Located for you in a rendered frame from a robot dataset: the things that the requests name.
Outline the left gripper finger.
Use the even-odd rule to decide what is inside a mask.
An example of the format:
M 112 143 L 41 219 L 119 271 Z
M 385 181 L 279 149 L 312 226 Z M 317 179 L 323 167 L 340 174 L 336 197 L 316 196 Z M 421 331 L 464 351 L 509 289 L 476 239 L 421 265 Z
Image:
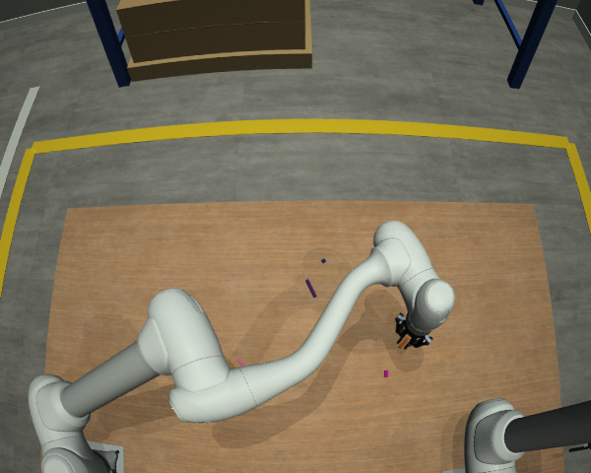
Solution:
M 400 312 L 400 314 L 395 318 L 396 333 L 400 336 L 400 339 L 398 340 L 397 344 L 399 344 L 402 341 L 403 337 L 407 334 L 406 331 L 404 331 L 404 329 L 403 329 L 404 328 L 403 320 L 406 320 L 406 318 L 403 315 L 403 313 Z
M 421 346 L 423 346 L 423 345 L 426 345 L 426 346 L 428 346 L 428 345 L 429 345 L 429 343 L 432 341 L 432 339 L 433 339 L 433 338 L 432 338 L 432 337 L 429 337 L 428 335 L 426 335 L 426 338 L 424 339 L 424 341 L 423 341 L 423 339 L 419 339 L 419 340 L 417 340 L 417 338 L 415 338 L 415 339 L 414 339 L 414 338 L 411 338 L 411 340 L 410 340 L 410 341 L 409 341 L 409 343 L 408 343 L 408 344 L 407 344 L 407 345 L 404 347 L 404 349 L 406 350 L 406 349 L 408 348 L 408 346 L 409 346 L 409 347 L 411 347 L 411 346 L 414 346 L 415 348 L 419 348 L 419 347 L 421 347 Z

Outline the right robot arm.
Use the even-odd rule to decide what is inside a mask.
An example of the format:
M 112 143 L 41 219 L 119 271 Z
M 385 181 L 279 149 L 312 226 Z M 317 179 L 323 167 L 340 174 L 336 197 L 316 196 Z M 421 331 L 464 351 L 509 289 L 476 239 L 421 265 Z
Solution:
M 591 442 L 591 400 L 525 416 L 502 398 L 481 402 L 465 429 L 465 473 L 516 473 L 525 451 Z M 517 453 L 518 452 L 518 453 Z

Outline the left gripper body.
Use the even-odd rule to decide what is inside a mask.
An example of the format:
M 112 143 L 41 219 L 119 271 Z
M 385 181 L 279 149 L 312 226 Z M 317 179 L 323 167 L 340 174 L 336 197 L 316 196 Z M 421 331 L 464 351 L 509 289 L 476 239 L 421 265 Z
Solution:
M 410 337 L 412 337 L 412 338 L 421 338 L 421 339 L 425 339 L 425 338 L 426 338 L 426 336 L 417 336 L 417 335 L 415 335 L 414 333 L 412 333 L 412 332 L 411 332 L 411 331 L 410 331 L 410 330 L 407 328 L 407 326 L 406 326 L 406 320 L 403 320 L 403 324 L 404 324 L 404 326 L 405 326 L 405 331 L 406 331 L 406 333 L 407 333 L 407 334 L 408 334 Z

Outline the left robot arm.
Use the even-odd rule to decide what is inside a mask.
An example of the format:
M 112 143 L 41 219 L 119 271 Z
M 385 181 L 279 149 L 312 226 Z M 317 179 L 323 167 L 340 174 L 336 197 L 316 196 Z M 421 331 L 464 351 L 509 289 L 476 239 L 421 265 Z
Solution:
M 454 307 L 454 291 L 435 273 L 413 231 L 388 221 L 377 228 L 373 244 L 369 258 L 343 279 L 303 344 L 276 361 L 231 370 L 197 301 L 181 289 L 156 294 L 136 342 L 73 383 L 42 374 L 30 384 L 41 472 L 117 473 L 118 454 L 91 449 L 82 430 L 92 412 L 161 374 L 172 375 L 169 404 L 181 422 L 219 422 L 266 403 L 319 368 L 358 297 L 371 285 L 398 287 L 408 311 L 406 325 L 415 335 L 428 335 L 444 323 Z

